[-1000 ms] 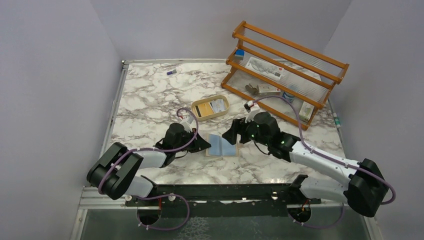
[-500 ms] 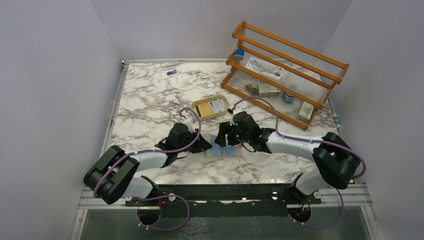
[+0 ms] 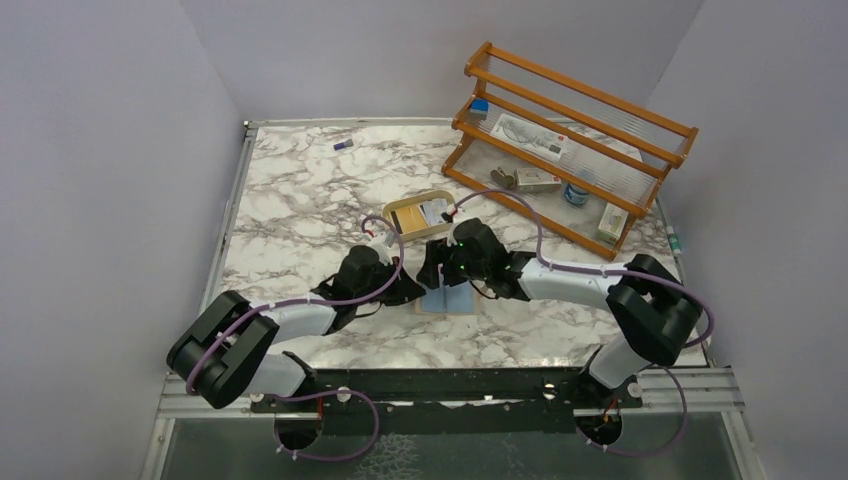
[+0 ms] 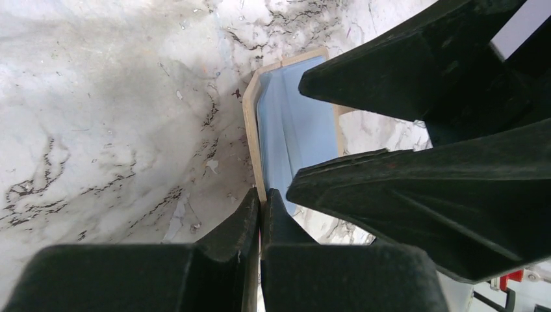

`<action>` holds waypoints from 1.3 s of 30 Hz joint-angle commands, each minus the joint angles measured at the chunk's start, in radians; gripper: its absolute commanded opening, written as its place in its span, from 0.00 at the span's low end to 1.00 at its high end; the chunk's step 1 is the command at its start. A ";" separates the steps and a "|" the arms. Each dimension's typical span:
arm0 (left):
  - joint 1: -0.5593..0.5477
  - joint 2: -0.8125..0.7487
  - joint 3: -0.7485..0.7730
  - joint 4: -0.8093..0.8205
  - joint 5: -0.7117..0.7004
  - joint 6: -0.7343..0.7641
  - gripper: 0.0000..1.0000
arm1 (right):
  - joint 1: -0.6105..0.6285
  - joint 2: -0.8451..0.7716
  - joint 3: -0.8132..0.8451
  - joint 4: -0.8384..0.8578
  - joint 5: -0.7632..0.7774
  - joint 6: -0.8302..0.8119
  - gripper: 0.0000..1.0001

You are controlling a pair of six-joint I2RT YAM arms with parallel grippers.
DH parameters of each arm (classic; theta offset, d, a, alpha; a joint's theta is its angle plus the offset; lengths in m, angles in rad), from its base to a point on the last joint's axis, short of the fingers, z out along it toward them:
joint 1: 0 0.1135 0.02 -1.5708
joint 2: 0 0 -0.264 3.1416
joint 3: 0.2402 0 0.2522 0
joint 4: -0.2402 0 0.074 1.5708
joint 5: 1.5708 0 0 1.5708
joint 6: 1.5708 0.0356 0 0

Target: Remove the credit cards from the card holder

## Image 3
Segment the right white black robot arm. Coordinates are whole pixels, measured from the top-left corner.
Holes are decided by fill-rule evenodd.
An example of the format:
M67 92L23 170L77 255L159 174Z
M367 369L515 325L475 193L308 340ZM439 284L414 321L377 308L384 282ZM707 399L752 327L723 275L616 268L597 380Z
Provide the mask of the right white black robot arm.
M619 264L556 264L537 252L508 250L476 218L427 242L416 279L429 289L479 281L503 299L557 300L609 312L620 332L581 372L586 387L604 392L651 365L674 365L704 312L649 255Z

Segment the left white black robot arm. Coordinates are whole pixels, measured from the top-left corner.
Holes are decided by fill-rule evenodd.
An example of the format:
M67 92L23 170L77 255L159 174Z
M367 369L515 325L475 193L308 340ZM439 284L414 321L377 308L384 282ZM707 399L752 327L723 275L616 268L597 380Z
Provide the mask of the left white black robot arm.
M308 293L253 306L235 290L219 294L178 338L166 356L190 395L215 408L244 394L290 397L312 376L297 355L272 356L272 345L336 333L355 320L362 305L400 306L425 295L382 246L357 245L338 271Z

